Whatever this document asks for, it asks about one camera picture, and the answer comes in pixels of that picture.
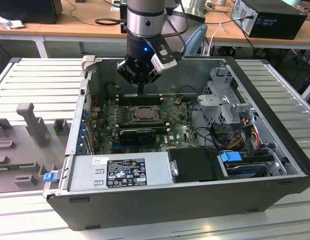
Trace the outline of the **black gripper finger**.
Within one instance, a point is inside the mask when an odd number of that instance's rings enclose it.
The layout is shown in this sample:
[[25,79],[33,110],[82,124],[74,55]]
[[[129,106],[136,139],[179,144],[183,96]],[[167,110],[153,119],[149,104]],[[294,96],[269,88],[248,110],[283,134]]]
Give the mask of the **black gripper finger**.
[[141,73],[138,61],[126,59],[117,63],[117,72],[130,84],[137,86],[137,94],[141,95]]
[[141,95],[144,95],[145,85],[154,83],[160,76],[155,69],[150,72],[143,72],[141,74]]

